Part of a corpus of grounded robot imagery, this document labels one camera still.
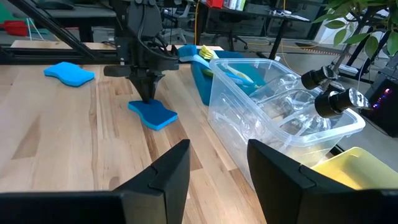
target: blue plastic bin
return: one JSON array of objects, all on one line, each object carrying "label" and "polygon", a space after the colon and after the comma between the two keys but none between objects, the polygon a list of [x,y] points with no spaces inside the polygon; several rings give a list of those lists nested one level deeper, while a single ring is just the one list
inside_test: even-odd
[{"label": "blue plastic bin", "polygon": [[[224,50],[216,50],[215,51],[219,58],[244,58],[243,55],[237,52],[228,52]],[[257,74],[257,71],[250,65],[233,65],[231,66],[241,72],[244,72],[246,75],[249,75],[250,78],[259,86],[264,85],[264,80],[260,75]],[[198,62],[192,62],[191,71],[193,75],[193,79],[195,80],[195,84],[199,91],[200,98],[204,105],[209,105],[210,103],[210,94],[211,94],[211,84],[213,83],[213,78],[209,77],[201,72],[202,69],[206,69],[205,66]],[[243,90],[247,95],[254,92],[256,89],[252,86],[238,86]]]}]

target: green plant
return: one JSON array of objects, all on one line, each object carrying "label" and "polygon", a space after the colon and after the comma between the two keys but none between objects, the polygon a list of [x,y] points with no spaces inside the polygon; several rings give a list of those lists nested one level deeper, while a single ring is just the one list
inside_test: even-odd
[{"label": "green plant", "polygon": [[[377,12],[386,9],[389,11],[385,19],[377,18]],[[372,36],[373,32],[391,31],[387,41],[387,49],[390,55],[398,51],[398,0],[329,0],[325,10],[327,14],[320,16],[313,23],[327,21],[325,26],[329,29],[339,30],[334,39],[334,45],[342,43],[347,35],[347,30],[352,33],[345,40],[346,47],[343,49],[334,70],[337,71],[344,58],[347,56],[351,46],[368,37],[365,44],[365,53],[371,58],[377,50],[379,41]],[[374,28],[370,34],[361,34],[363,27]]]}]

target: wooden tabletop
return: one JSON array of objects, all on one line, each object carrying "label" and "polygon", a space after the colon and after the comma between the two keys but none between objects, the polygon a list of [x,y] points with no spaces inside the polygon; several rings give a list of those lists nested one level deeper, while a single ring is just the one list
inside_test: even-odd
[{"label": "wooden tabletop", "polygon": [[[17,41],[13,47],[67,46]],[[178,113],[160,131],[127,108],[139,94],[127,79],[105,77],[104,65],[84,65],[95,79],[79,88],[44,77],[47,67],[0,67],[0,192],[113,190],[190,139],[183,222],[265,223],[256,194],[207,122],[189,65],[164,72],[159,83],[155,98]]]}]

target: floor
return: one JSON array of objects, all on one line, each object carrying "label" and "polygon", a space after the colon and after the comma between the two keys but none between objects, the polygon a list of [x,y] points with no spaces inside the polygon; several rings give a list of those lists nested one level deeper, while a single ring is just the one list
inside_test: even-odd
[{"label": "floor", "polygon": [[[107,41],[108,37],[111,36],[111,32],[107,29],[96,29],[94,32],[94,38],[96,42]],[[203,35],[201,39],[201,44],[212,45],[211,43],[211,35]],[[37,34],[33,35],[33,39],[39,39],[40,37]],[[43,35],[43,38],[46,40],[55,40],[52,35]],[[16,39],[29,39],[28,37],[11,37],[6,35],[4,32],[0,32],[0,44],[11,44]],[[235,50],[238,52],[242,52],[245,57],[254,57],[257,58],[256,54],[253,52],[262,51],[269,52],[271,51],[272,46],[268,45],[269,41],[272,42],[272,39],[265,38],[253,38],[253,37],[245,37],[244,39],[249,42],[249,49],[244,50],[242,43],[235,43]],[[175,37],[171,39],[173,44],[181,44],[179,40]],[[193,39],[187,37],[188,43],[192,43]],[[305,73],[309,70],[318,69],[322,65],[329,65],[331,61],[337,60],[336,56],[333,55],[324,55],[317,54],[314,52],[309,52],[306,50],[298,49],[294,44],[294,40],[284,40],[282,42],[282,46],[279,48],[279,53],[277,56],[281,57],[280,63],[286,65],[291,68],[293,71],[297,73]],[[217,45],[221,46],[224,49],[228,49],[228,43],[225,38],[219,38],[217,40]],[[359,58],[355,61],[354,66],[360,67],[366,58],[365,54],[360,54]],[[377,71],[385,66],[387,60],[380,59],[376,60],[374,65],[371,65],[371,71],[369,73],[370,79],[375,79],[377,76]],[[358,87],[358,82],[355,80],[351,80],[348,78],[341,77],[339,81],[346,87]],[[359,90],[362,93],[365,93],[370,85],[366,83],[359,84]],[[379,128],[374,127],[370,122],[366,122],[366,127],[359,133],[353,134],[347,138],[343,138],[339,142],[339,146],[343,149],[349,149],[351,147],[362,147],[363,149],[369,151],[371,154],[379,158],[381,161],[386,163],[388,166],[398,171],[398,139],[391,138],[385,135]]]}]

